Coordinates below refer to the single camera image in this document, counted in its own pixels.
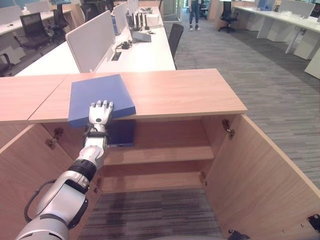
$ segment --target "black cable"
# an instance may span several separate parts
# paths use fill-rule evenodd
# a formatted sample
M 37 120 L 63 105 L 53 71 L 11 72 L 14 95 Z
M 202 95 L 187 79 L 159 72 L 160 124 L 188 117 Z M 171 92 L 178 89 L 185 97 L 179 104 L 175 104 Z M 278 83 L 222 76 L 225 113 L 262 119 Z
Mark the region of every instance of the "black cable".
M 30 223 L 32 221 L 32 219 L 28 216 L 28 210 L 29 207 L 31 205 L 31 203 L 33 202 L 33 200 L 36 198 L 36 196 L 40 193 L 41 189 L 47 185 L 47 184 L 53 184 L 56 181 L 56 179 L 50 180 L 45 182 L 41 187 L 39 187 L 37 190 L 34 191 L 32 197 L 30 198 L 30 200 L 28 201 L 28 203 L 26 204 L 25 208 L 24 208 L 24 219 L 26 220 L 27 223 Z
M 195 69 L 198 69 L 198 68 L 197 68 L 197 60 L 196 60 L 195 56 L 190 53 L 190 49 L 187 48 L 186 46 L 178 46 L 178 49 L 181 50 L 181 52 L 177 52 L 177 54 L 179 54 L 179 53 L 186 53 L 186 52 L 187 52 L 186 55 L 193 58 L 194 68 L 195 68 Z

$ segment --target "cable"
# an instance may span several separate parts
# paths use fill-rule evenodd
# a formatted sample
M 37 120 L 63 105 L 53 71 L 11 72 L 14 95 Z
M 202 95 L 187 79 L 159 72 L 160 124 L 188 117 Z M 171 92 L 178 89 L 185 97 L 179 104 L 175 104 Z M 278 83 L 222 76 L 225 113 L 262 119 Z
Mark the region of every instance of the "cable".
M 56 181 L 56 179 L 50 180 L 45 182 L 41 187 L 39 187 L 37 190 L 34 191 L 32 197 L 30 198 L 30 200 L 28 201 L 28 203 L 26 204 L 25 208 L 24 208 L 24 219 L 26 220 L 27 223 L 30 223 L 32 221 L 32 219 L 28 216 L 28 210 L 29 207 L 31 205 L 31 203 L 33 202 L 33 200 L 36 198 L 36 196 L 40 193 L 41 189 L 47 185 L 47 184 L 53 184 Z
M 194 56 L 193 54 L 190 53 L 190 49 L 187 48 L 186 46 L 178 46 L 178 49 L 181 50 L 181 52 L 177 52 L 178 54 L 179 54 L 179 53 L 184 53 L 184 52 L 186 51 L 186 52 L 187 52 L 186 55 L 193 58 L 194 68 L 195 68 L 195 69 L 198 69 L 198 68 L 197 68 L 197 59 L 195 58 L 195 56 Z
M 150 26 L 150 29 L 157 29 L 157 28 L 162 28 L 164 25 L 158 25 L 158 26 Z

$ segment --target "black office chair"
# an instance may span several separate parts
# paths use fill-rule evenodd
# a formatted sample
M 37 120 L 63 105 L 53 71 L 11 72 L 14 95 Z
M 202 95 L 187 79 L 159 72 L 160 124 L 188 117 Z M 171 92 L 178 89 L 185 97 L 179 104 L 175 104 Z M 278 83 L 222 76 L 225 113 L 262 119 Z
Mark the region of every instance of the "black office chair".
M 230 27 L 230 24 L 234 21 L 237 21 L 238 13 L 232 13 L 231 12 L 231 1 L 224 1 L 223 2 L 223 13 L 220 17 L 221 20 L 225 21 L 227 24 L 226 26 L 222 26 L 219 28 L 219 32 L 221 29 L 226 29 L 226 32 L 229 33 L 229 31 L 235 31 L 232 27 Z
M 68 21 L 65 19 L 64 14 L 58 9 L 53 10 L 53 20 L 54 25 L 50 26 L 53 31 L 52 40 L 59 44 L 66 40 L 66 32 L 64 28 L 69 25 Z
M 115 3 L 114 3 L 114 0 L 107 0 L 105 1 L 105 6 L 106 8 L 112 12 L 114 10 L 114 7 L 115 7 Z
M 0 77 L 5 76 L 5 72 L 11 70 L 13 64 L 10 62 L 9 56 L 6 53 L 0 54 L 0 57 L 4 56 L 6 62 L 0 62 Z
M 38 51 L 50 43 L 51 38 L 42 23 L 40 12 L 20 16 L 24 36 L 14 36 L 20 47 Z
M 163 0 L 160 0 L 160 3 L 159 3 L 159 12 L 161 13 L 161 5 L 162 5 L 162 2 Z
M 201 0 L 201 4 L 199 5 L 199 18 L 207 19 L 207 11 L 208 5 L 205 4 L 204 0 Z
M 90 21 L 91 19 L 99 15 L 98 8 L 93 3 L 83 3 L 80 7 L 85 16 L 86 22 Z
M 182 33 L 184 32 L 184 29 L 185 29 L 184 26 L 180 24 L 177 24 L 177 23 L 172 24 L 168 42 L 169 42 L 169 47 L 170 47 L 173 61 L 175 60 L 176 51 L 177 51 Z

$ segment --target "mesh chair back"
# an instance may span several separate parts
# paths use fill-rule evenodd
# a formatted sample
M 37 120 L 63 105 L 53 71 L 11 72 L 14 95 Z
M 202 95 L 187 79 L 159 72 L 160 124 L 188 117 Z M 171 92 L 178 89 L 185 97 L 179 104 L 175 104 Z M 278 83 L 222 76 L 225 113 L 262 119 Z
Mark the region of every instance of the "mesh chair back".
M 29 15 L 21 15 L 20 20 L 26 36 L 33 37 L 45 35 L 45 27 L 42 23 L 40 12 L 32 13 Z
M 163 0 L 160 0 L 160 3 L 159 3 L 159 12 L 161 13 L 161 5 L 162 5 L 162 2 Z
M 59 26 L 62 29 L 64 29 L 66 26 L 69 25 L 69 23 L 64 17 L 64 14 L 63 13 L 61 14 L 60 11 L 57 9 L 53 10 L 53 20 L 54 20 L 54 25 Z
M 174 23 L 172 24 L 172 28 L 169 35 L 169 47 L 171 51 L 172 58 L 175 59 L 176 51 L 179 45 L 180 38 L 182 33 L 184 32 L 184 26 Z
M 224 1 L 223 2 L 223 13 L 221 15 L 222 18 L 228 18 L 231 14 L 231 1 Z
M 97 6 L 93 3 L 83 3 L 80 7 L 83 11 L 86 22 L 99 15 Z

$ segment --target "blue folder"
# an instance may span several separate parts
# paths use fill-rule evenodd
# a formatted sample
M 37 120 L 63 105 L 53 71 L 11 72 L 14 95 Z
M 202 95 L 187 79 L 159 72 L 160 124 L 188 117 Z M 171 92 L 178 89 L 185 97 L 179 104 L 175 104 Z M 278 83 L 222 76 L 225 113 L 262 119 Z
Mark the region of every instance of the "blue folder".
M 79 128 L 89 123 L 89 106 L 98 100 L 113 102 L 112 119 L 136 113 L 135 105 L 119 74 L 73 82 L 68 122 Z

